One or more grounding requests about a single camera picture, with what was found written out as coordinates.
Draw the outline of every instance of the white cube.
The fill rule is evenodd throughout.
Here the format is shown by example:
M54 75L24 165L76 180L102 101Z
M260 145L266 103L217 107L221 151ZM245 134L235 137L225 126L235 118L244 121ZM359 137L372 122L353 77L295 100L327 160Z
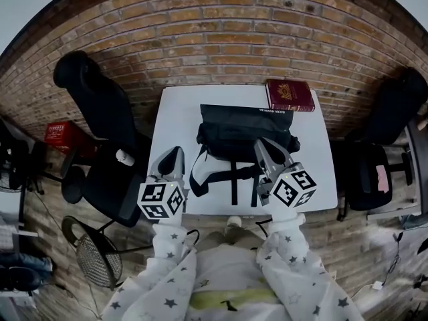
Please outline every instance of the white cube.
M310 200L316 188L316 183L304 169L282 173L270 192L269 204L283 203L288 208L297 208Z
M143 183L137 205L149 220L172 218L185 202L178 182Z

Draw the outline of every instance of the book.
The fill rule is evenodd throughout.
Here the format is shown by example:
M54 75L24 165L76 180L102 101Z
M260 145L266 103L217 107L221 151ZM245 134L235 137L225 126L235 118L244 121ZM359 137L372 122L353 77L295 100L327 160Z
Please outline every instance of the book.
M273 110L293 110L294 112L315 110L309 86L303 81L267 80L266 95L269 108Z

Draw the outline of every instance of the white table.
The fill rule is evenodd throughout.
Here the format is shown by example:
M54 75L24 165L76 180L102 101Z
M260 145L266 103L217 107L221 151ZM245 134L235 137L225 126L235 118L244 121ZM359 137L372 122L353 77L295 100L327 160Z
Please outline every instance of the white table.
M292 154L295 161L304 168L318 184L314 196L298 211L319 211L337 206L336 181L330 143L326 125L322 117L320 104L314 91L312 97L315 111L312 113L295 112L290 131L299 138L301 148ZM185 188L190 189L189 173L199 154L200 145L196 142L198 127L202 122L201 104L224 106L244 106L268 108L268 99L264 86L215 85L215 86L182 86L163 90L162 98L154 128L152 148L148 169L163 152L174 146L181 146L185 153ZM238 163L237 168L245 165ZM205 173L230 170L230 164L208 156L207 162L198 161L195 172ZM238 205L231 205L231 182L209 184L209 192L196 197L189 191L187 210L197 215L265 215L257 207L251 208L253 180L238 180Z

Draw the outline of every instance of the pink cloth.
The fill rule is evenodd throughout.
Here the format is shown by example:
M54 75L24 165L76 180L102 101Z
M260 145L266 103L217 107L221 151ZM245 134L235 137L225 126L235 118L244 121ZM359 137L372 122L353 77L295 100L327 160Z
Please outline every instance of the pink cloth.
M388 185L388 176L383 165L377 165L377 190L383 191L384 193L388 193L389 185Z

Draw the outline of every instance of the sleeve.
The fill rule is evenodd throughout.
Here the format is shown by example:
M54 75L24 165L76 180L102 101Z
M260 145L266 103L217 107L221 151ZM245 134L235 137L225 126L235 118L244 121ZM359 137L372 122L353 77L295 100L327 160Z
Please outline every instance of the sleeve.
M115 291L102 312L103 320L121 320L137 299L151 291L180 263L187 230L162 223L153 225L153 229L156 233L153 238L154 257L147 259L146 269L136 278L127 278Z
M300 231L303 214L272 222L257 262L293 321L360 321L360 312L346 292L310 251Z

